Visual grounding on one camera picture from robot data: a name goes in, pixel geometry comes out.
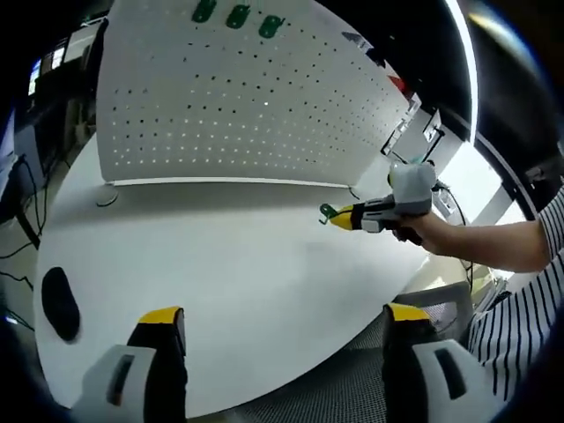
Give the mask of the person's right hand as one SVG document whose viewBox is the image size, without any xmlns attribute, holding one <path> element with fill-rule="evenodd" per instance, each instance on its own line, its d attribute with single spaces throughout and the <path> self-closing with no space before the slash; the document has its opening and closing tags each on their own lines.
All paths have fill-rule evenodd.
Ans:
<svg viewBox="0 0 564 423">
<path fill-rule="evenodd" d="M 392 231 L 399 241 L 408 241 L 405 235 L 409 229 L 421 239 L 419 245 L 427 252 L 441 256 L 444 251 L 442 245 L 442 231 L 446 223 L 433 213 L 424 216 L 405 218 L 399 222 L 399 227 Z"/>
</svg>

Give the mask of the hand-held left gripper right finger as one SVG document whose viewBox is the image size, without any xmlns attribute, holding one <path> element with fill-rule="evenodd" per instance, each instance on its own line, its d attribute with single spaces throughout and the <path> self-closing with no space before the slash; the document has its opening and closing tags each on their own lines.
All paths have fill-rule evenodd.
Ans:
<svg viewBox="0 0 564 423">
<path fill-rule="evenodd" d="M 384 306 L 382 379 L 388 422 L 489 422 L 501 408 L 485 369 L 455 339 L 441 339 L 429 314 Z"/>
</svg>

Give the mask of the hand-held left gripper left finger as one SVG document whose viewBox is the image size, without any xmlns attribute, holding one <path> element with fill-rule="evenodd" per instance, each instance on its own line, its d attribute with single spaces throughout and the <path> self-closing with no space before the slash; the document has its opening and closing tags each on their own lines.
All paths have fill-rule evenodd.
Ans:
<svg viewBox="0 0 564 423">
<path fill-rule="evenodd" d="M 85 373 L 83 422 L 184 422 L 188 372 L 184 310 L 153 310 L 124 345 L 109 348 Z"/>
</svg>

